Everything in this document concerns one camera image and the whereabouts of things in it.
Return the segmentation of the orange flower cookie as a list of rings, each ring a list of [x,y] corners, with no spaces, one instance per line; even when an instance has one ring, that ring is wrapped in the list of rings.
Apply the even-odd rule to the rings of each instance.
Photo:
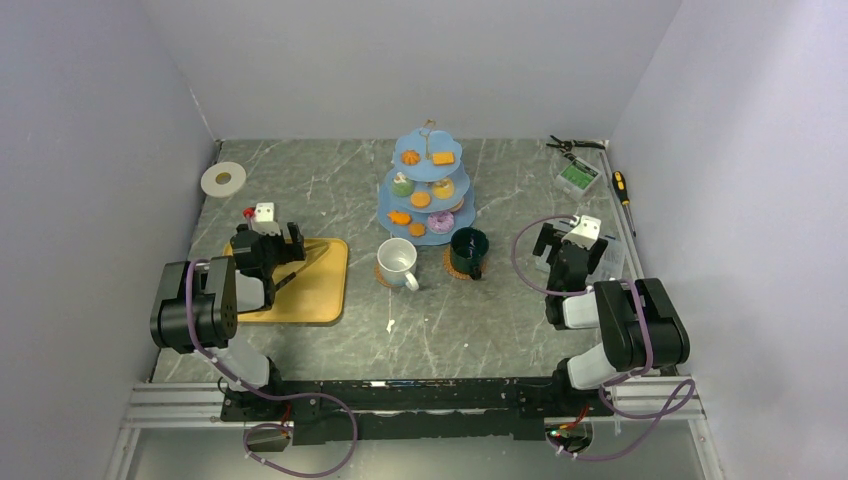
[[[415,222],[408,225],[408,233],[413,238],[419,238],[427,233],[427,227],[423,223]]]

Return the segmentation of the green cupcake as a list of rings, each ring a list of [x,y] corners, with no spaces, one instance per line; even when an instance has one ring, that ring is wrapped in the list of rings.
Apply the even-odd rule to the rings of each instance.
[[[390,191],[396,197],[408,197],[416,188],[416,182],[408,178],[404,173],[397,172],[389,182]]]

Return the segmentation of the square cracker biscuit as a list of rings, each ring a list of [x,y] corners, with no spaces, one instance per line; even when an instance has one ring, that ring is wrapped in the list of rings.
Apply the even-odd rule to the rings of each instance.
[[[448,166],[454,164],[456,157],[452,151],[435,152],[432,154],[432,163],[435,166]]]

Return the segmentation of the purple sprinkled donut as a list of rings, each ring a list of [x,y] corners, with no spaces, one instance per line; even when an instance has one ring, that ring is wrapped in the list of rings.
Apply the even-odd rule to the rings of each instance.
[[[433,212],[428,215],[427,228],[430,232],[443,235],[455,227],[455,215],[449,210]]]

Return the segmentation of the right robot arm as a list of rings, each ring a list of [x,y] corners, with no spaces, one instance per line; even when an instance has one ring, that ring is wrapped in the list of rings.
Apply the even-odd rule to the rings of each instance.
[[[557,366],[565,379],[552,386],[551,401],[564,415],[585,407],[591,389],[682,364],[691,353],[688,333],[659,279],[590,279],[608,246],[598,229],[592,219],[569,231],[545,222],[532,252],[549,267],[544,287],[548,323],[561,331],[600,333],[599,344]]]

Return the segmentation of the white and blue mug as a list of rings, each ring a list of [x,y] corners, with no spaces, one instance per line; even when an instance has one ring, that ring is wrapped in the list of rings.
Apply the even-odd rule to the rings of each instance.
[[[419,281],[415,276],[417,250],[408,240],[390,238],[384,241],[377,251],[377,264],[384,278],[398,287],[418,291]]]

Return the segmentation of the yellow cupcake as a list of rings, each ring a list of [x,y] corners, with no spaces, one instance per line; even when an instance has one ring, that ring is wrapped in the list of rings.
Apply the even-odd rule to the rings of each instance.
[[[433,196],[439,200],[447,200],[455,194],[455,184],[451,178],[445,177],[430,185]]]

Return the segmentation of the black metal serving tongs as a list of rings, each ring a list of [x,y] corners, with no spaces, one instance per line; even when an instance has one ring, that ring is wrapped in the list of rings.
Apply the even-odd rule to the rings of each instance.
[[[279,282],[275,283],[275,292],[284,288],[287,284],[292,282],[301,272],[316,263],[329,250],[329,248],[330,245],[326,241],[321,241],[315,245],[308,246],[305,249],[306,257],[303,263],[294,271],[283,277]]]

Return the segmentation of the woven rattan coaster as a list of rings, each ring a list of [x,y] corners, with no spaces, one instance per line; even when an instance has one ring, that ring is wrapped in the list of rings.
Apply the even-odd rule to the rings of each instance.
[[[382,286],[384,286],[384,287],[386,287],[386,288],[397,288],[397,285],[394,285],[394,284],[392,284],[391,282],[388,282],[388,281],[384,278],[384,276],[383,276],[383,274],[382,274],[382,270],[381,270],[381,268],[380,268],[380,265],[379,265],[379,264],[376,264],[376,265],[374,266],[374,274],[375,274],[375,277],[376,277],[377,282],[378,282],[380,285],[382,285]]]
[[[488,258],[480,255],[467,255],[447,249],[443,254],[443,267],[452,277],[459,280],[481,280],[488,268]]]

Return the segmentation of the orange fish cookie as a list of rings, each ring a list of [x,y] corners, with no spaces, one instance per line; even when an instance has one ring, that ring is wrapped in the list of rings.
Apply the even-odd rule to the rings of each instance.
[[[387,214],[387,219],[393,225],[408,226],[412,223],[412,217],[409,213],[393,210]]]

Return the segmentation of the orange striped round cookie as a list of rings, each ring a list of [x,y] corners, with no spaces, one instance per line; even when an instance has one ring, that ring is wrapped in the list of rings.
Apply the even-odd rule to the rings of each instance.
[[[400,154],[400,161],[404,165],[414,166],[421,161],[421,155],[415,150],[406,150]]]

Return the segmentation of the round brown cookie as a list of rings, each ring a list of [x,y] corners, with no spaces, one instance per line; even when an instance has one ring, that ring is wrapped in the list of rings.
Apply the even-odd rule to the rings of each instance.
[[[431,204],[432,197],[426,191],[416,191],[410,195],[409,201],[414,208],[421,209]]]

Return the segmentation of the blue three-tier cake stand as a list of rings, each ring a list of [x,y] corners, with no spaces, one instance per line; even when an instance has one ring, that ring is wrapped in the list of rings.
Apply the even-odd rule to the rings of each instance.
[[[414,166],[404,165],[400,161],[400,154],[406,150],[415,150],[421,155],[421,161]],[[448,166],[435,166],[432,163],[432,154],[435,152],[452,151],[456,161]],[[463,163],[463,147],[447,131],[436,127],[436,122],[427,120],[425,123],[412,130],[410,133],[399,137],[395,143],[392,153],[391,170],[385,175],[378,187],[377,217],[380,224],[393,237],[403,238],[413,245],[439,246],[449,243],[451,236],[458,229],[471,227],[476,220],[475,194],[472,181]],[[408,178],[416,182],[415,191],[426,191],[432,197],[428,207],[417,209],[409,201],[409,197],[396,197],[390,191],[389,182],[397,172],[404,173]],[[442,178],[451,178],[455,184],[455,194],[447,200],[435,198],[431,192],[432,182]],[[427,227],[427,218],[430,213],[449,210],[464,198],[463,207],[455,215],[455,227],[447,234],[438,235],[430,232],[419,238],[413,238],[408,233],[408,226],[393,225],[387,219],[390,211],[397,210],[407,212],[412,217],[412,223],[423,223]]]

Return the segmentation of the yellow serving tray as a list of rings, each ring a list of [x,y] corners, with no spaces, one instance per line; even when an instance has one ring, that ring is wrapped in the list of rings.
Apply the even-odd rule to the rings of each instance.
[[[241,324],[329,324],[336,321],[344,305],[349,247],[338,238],[307,238],[305,248],[321,241],[329,243],[329,250],[277,291],[270,309],[240,312],[238,321]],[[278,266],[273,281],[279,282],[302,263]]]

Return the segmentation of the dark green mug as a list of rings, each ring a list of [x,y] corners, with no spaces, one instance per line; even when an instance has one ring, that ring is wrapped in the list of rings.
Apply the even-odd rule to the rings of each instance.
[[[480,280],[489,248],[489,239],[484,232],[473,227],[460,228],[450,240],[450,265],[459,274],[474,281]]]

